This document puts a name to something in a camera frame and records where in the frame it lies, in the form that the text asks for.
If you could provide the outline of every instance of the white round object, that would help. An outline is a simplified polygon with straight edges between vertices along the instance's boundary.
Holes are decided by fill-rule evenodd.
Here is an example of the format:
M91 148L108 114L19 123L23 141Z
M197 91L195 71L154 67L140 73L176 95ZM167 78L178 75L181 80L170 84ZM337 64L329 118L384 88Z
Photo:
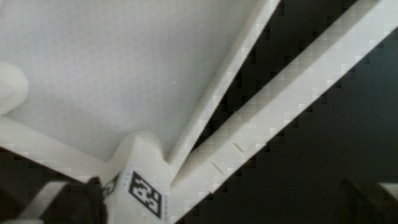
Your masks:
M28 80L19 68L0 62L0 115L11 112L28 97Z

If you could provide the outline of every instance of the dark background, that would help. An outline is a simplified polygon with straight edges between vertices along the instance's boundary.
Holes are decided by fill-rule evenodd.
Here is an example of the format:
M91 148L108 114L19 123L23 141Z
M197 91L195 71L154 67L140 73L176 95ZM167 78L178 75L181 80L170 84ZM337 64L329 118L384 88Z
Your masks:
M353 2L282 1L197 145ZM330 223L341 180L398 181L396 62L398 32L179 223ZM0 150L0 215L18 214L46 181L64 178Z

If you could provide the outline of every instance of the white panel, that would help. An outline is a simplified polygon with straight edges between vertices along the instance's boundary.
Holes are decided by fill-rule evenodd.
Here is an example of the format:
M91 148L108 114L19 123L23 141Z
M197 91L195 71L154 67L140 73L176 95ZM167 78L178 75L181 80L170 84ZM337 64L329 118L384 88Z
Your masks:
M30 81L7 117L103 160L137 130L169 150L256 2L5 1L0 60Z

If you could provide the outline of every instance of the white edge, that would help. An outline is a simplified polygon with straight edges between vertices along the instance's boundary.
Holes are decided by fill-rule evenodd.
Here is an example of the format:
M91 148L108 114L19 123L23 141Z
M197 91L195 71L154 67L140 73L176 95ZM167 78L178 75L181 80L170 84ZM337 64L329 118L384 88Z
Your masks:
M259 0L254 6L242 32L231 46L227 57L201 98L190 122L183 130L174 149L170 151L167 161L170 163L174 173L178 173L190 150L194 148L194 144L208 124L227 87L238 74L238 70L245 62L245 58L258 41L279 2L281 0Z

